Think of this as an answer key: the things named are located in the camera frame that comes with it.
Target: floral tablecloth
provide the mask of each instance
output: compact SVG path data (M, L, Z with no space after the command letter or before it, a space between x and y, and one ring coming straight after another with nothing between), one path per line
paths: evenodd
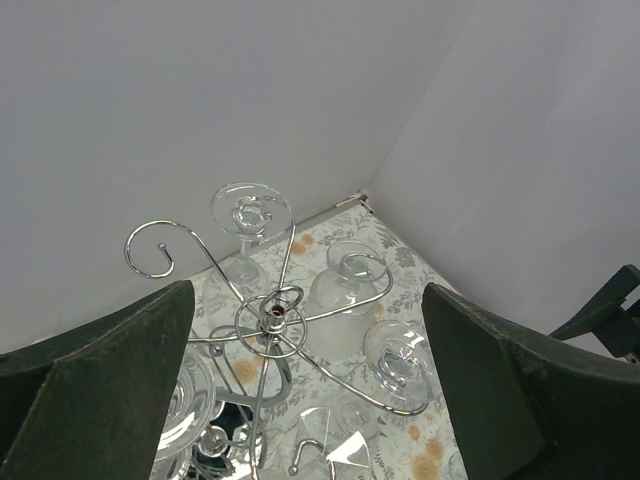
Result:
M394 287L380 301L376 321L421 320L420 303L427 283L436 282L451 288L362 205L356 205L296 235L287 283L299 285L308 292L314 277L327 268L327 248L338 240L347 239L366 243L381 253L393 272ZM286 239L252 255L265 268L274 284L279 276L285 248ZM207 287L210 282L208 277L210 278L210 273L203 272L191 279L196 290L193 330L202 337L208 336L216 326L232 324L233 315L238 308L238 302L231 296L211 294L210 287ZM249 394L255 393L262 359L239 346L238 342L230 344L227 352L232 368L244 387ZM368 373L362 354L355 354L343 361L322 363L375 398L390 400ZM292 422L302 410L330 401L327 399L335 398L335 393L339 391L334 382L319 374L298 356L289 358L289 365L293 385L286 402L262 412L268 438L266 468L280 467L283 472L292 456L292 446L287 444L287 433ZM268 375L267 394L273 394L279 387L276 368L270 367ZM217 381L219 386L224 386L221 379ZM373 479L466 478L437 375L432 377L432 387L435 399L420 416L403 418L382 411L378 413L380 439L376 451L371 452Z

